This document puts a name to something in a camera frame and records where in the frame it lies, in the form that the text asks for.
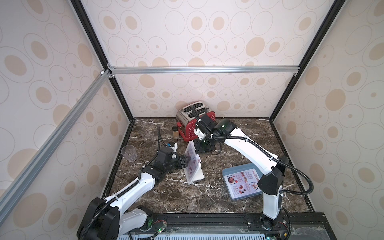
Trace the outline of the clear acrylic menu holder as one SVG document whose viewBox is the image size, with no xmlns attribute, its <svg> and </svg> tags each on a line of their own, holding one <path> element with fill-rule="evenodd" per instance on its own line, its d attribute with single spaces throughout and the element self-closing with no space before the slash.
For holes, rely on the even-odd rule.
<svg viewBox="0 0 384 240">
<path fill-rule="evenodd" d="M 191 185 L 196 181 L 203 180 L 204 174 L 201 168 L 201 158 L 196 153 L 196 149 L 193 141 L 190 141 L 188 143 L 184 155 L 187 158 L 186 167 L 184 168 L 187 183 Z"/>
</svg>

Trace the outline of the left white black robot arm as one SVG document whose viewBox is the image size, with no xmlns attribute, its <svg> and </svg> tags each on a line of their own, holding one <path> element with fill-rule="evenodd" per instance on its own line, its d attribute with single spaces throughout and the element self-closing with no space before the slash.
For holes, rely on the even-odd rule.
<svg viewBox="0 0 384 240">
<path fill-rule="evenodd" d="M 167 174 L 187 168 L 191 157 L 179 155 L 176 145 L 166 145 L 139 171 L 138 176 L 117 193 L 93 199 L 77 231 L 79 240 L 116 240 L 119 236 L 143 227 L 151 212 L 136 208 L 127 213 L 141 196 L 156 187 Z"/>
</svg>

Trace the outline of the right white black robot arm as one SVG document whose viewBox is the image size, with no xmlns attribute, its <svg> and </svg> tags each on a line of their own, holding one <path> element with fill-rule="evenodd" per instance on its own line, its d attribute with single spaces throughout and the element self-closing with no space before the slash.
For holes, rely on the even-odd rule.
<svg viewBox="0 0 384 240">
<path fill-rule="evenodd" d="M 243 133 L 232 121 L 223 119 L 217 123 L 207 114 L 200 116 L 195 109 L 192 109 L 192 115 L 196 119 L 194 133 L 198 138 L 194 140 L 194 144 L 197 153 L 210 152 L 217 143 L 224 143 L 241 153 L 262 172 L 258 183 L 263 193 L 262 220 L 272 222 L 278 218 L 281 211 L 281 194 L 305 196 L 313 192 L 312 180 L 304 172 L 289 165 L 287 157 L 279 158 L 270 153 Z M 283 189 L 287 168 L 301 175 L 308 182 L 309 189 L 304 192 Z"/>
</svg>

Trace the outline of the old printed menu sheet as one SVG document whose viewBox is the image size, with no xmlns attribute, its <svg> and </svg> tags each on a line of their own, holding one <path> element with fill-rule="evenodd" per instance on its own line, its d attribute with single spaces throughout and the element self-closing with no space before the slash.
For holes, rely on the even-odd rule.
<svg viewBox="0 0 384 240">
<path fill-rule="evenodd" d="M 195 175 L 198 173 L 201 168 L 201 159 L 200 156 L 196 153 L 195 145 L 193 141 L 190 141 L 185 150 L 185 155 L 191 157 L 191 162 L 189 166 L 184 169 L 186 178 L 188 181 L 192 181 Z"/>
</svg>

